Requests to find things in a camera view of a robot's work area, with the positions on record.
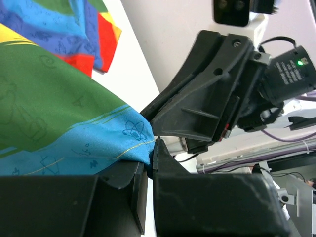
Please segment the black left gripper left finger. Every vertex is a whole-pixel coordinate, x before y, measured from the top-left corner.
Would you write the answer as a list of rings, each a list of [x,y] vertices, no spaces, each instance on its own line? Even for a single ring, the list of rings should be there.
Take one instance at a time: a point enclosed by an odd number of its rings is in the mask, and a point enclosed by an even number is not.
[[[3,176],[3,237],[139,237],[148,178],[142,163],[119,161],[96,175]]]

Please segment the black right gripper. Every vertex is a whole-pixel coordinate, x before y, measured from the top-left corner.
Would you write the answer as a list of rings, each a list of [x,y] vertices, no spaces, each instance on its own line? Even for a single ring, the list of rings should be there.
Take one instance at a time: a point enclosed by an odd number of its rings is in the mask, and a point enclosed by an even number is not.
[[[225,37],[206,68],[150,120],[156,136],[189,138],[186,140],[189,153],[207,152],[208,146],[221,141],[235,126],[245,132],[264,130],[280,117],[286,100],[316,88],[314,65],[307,51],[298,46],[272,59],[262,79],[252,88],[239,88],[239,105],[223,115],[254,50],[251,39],[246,36],[229,34]],[[224,130],[215,132],[219,124]]]

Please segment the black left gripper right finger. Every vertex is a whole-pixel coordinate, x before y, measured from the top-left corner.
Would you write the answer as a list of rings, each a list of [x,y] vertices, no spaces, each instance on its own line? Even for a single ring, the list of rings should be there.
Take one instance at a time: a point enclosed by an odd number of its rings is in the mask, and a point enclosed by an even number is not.
[[[288,237],[273,184],[258,174],[192,174],[161,139],[153,153],[159,237]]]

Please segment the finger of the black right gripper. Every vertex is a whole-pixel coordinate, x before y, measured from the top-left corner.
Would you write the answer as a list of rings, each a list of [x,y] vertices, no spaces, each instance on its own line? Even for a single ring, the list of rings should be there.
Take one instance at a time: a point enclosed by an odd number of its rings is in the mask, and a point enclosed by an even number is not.
[[[225,38],[218,32],[200,31],[178,73],[170,84],[141,111],[141,115],[147,120],[152,120],[173,96],[206,68]]]

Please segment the rainbow striped hooded jacket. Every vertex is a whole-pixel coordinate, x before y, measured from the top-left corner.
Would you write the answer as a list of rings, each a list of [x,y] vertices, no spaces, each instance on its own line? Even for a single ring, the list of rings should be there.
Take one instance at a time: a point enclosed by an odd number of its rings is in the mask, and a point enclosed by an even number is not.
[[[91,77],[109,70],[120,35],[101,0],[1,1],[1,176],[152,168],[150,124]]]

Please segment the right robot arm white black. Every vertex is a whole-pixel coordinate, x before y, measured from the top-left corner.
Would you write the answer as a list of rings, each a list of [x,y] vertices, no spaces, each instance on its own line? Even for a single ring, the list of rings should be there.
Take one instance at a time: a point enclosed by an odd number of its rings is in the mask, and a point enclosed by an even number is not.
[[[268,127],[299,130],[315,125],[316,68],[307,51],[292,49],[272,58],[250,38],[202,30],[171,83],[141,114],[157,137],[178,137],[183,150],[201,154],[234,128],[251,133]]]

